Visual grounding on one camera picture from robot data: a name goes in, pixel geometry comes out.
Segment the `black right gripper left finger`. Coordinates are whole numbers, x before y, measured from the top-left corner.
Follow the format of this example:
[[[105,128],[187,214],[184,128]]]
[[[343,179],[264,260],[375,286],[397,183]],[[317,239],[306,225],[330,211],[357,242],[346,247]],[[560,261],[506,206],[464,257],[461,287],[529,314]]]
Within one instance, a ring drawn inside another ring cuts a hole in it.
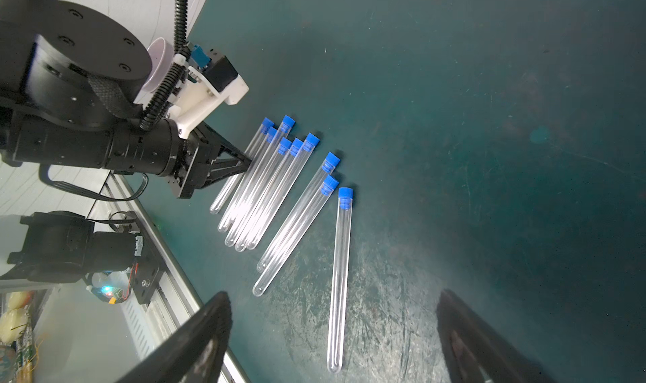
[[[230,298],[221,291],[119,381],[217,382],[231,329]]]

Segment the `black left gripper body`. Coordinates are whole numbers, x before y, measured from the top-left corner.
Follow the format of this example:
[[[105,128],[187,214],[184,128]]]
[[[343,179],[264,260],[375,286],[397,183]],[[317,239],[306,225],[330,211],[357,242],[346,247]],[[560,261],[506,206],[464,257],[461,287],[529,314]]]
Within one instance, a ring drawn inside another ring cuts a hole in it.
[[[167,181],[178,199],[189,199],[197,189],[245,173],[251,163],[252,159],[245,152],[208,124],[201,123],[183,142]]]

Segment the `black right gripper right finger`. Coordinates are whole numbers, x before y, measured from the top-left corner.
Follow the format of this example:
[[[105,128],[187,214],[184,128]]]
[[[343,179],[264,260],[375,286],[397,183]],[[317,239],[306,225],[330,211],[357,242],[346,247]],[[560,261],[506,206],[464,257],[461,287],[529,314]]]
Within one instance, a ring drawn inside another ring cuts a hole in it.
[[[452,382],[553,382],[452,290],[437,304],[437,332]]]

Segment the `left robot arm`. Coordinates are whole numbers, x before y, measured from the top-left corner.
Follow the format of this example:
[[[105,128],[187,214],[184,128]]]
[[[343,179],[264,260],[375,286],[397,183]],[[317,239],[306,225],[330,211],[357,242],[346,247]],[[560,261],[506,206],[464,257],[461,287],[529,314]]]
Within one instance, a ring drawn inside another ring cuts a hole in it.
[[[164,177],[180,199],[242,174],[252,160],[206,118],[247,84],[228,58],[187,40],[188,0],[174,0],[170,65],[146,105],[146,48],[124,26],[63,0],[1,0],[1,159],[37,164],[43,184],[99,200],[50,177],[54,165]]]

